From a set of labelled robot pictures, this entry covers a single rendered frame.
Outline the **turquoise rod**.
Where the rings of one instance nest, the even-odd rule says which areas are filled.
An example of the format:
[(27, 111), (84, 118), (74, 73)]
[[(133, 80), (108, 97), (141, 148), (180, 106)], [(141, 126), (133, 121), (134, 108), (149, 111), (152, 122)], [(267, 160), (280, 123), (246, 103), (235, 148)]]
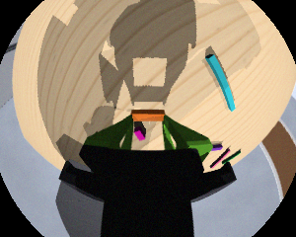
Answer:
[(233, 112), (236, 108), (232, 97), (232, 93), (218, 60), (216, 59), (214, 54), (207, 55), (205, 59), (217, 78), (217, 81), (222, 89), (229, 110)]

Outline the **small magenta block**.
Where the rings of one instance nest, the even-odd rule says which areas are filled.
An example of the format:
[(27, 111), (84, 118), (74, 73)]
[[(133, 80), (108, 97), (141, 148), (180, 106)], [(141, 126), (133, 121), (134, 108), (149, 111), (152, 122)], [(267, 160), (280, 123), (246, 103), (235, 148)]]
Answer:
[(145, 133), (144, 133), (144, 131), (142, 130), (141, 126), (135, 127), (135, 128), (134, 128), (134, 133), (135, 133), (135, 135), (137, 136), (137, 138), (138, 138), (139, 140), (143, 140), (143, 139), (145, 139)]

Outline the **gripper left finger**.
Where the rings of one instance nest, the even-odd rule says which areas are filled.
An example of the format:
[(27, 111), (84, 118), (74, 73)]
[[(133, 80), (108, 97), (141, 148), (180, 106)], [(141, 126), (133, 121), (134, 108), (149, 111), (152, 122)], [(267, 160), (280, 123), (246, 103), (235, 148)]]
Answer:
[[(83, 145), (102, 146), (110, 149), (131, 150), (134, 121), (132, 116), (88, 136)], [(126, 134), (126, 135), (125, 135)], [(120, 147), (120, 142), (124, 138)]]

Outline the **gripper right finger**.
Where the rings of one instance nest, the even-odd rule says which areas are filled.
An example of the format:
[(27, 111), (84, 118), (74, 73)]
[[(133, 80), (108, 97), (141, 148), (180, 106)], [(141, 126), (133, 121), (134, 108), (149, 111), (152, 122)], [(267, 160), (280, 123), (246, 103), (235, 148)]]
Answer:
[[(208, 137), (174, 121), (167, 115), (162, 121), (162, 129), (165, 150), (195, 148), (203, 162), (213, 148)], [(176, 142), (176, 148), (172, 138)]]

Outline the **orange rod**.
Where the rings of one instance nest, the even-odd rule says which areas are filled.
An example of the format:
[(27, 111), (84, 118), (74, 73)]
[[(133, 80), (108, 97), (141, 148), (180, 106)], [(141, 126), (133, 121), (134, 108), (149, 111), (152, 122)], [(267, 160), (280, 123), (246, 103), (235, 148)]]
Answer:
[(131, 110), (133, 121), (163, 121), (165, 110)]

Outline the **pink rod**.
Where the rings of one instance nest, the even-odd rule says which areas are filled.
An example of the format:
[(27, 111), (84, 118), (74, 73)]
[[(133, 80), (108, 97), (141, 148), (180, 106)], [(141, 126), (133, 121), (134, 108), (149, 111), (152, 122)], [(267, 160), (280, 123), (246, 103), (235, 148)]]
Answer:
[(214, 163), (210, 165), (210, 169), (214, 168), (229, 152), (230, 149), (227, 148), (226, 151)]

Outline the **purple rod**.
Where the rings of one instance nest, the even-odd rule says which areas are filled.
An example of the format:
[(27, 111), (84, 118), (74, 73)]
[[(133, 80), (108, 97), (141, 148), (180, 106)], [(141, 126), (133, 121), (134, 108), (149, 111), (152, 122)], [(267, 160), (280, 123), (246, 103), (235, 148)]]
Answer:
[(221, 150), (223, 148), (222, 144), (216, 144), (213, 145), (213, 148), (211, 151)]

